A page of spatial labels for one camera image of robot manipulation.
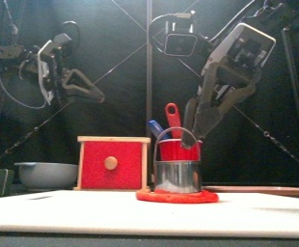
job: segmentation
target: white bowl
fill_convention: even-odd
[[[78,166],[73,164],[21,162],[18,179],[30,189],[62,189],[71,187],[77,178]]]

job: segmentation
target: black backdrop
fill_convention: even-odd
[[[77,136],[145,136],[148,114],[162,127],[168,127],[165,104],[174,102],[182,116],[186,100],[197,91],[198,73],[205,61],[198,57],[177,60],[153,50],[148,113],[148,12],[156,17],[194,10],[198,30],[210,38],[248,2],[9,0],[11,18],[18,27],[18,44],[27,49],[33,45],[43,45],[59,31],[74,39],[74,29],[67,27],[59,30],[59,23],[75,21],[81,31],[79,46],[63,64],[89,77],[103,92],[105,101],[101,104],[77,102],[69,105],[0,160],[0,167],[15,169],[13,163],[25,161],[77,164]],[[299,119],[280,33],[274,38],[277,45],[256,93],[237,107],[299,157]],[[290,40],[299,73],[299,19],[290,26]],[[9,43],[9,21],[0,1],[0,44]],[[19,80],[15,72],[5,72],[2,82],[18,101],[31,106],[42,104],[35,81]],[[0,155],[57,109],[55,104],[39,110],[25,108],[0,89]],[[204,182],[299,183],[297,163],[262,137],[236,109],[228,112],[204,140],[202,163]]]

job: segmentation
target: red box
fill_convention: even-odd
[[[146,187],[145,137],[79,136],[75,189],[144,189]]]

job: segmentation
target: metal cup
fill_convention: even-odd
[[[200,148],[198,160],[172,160],[156,161],[157,144],[161,137],[172,130],[180,129],[186,132],[197,140],[190,131],[182,127],[168,128],[157,137],[154,144],[154,189],[165,190],[173,193],[196,193],[201,191],[201,169],[200,169]]]

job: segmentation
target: table surface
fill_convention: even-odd
[[[0,232],[299,238],[299,199],[217,193],[216,204],[141,202],[134,192],[51,191],[0,198]]]

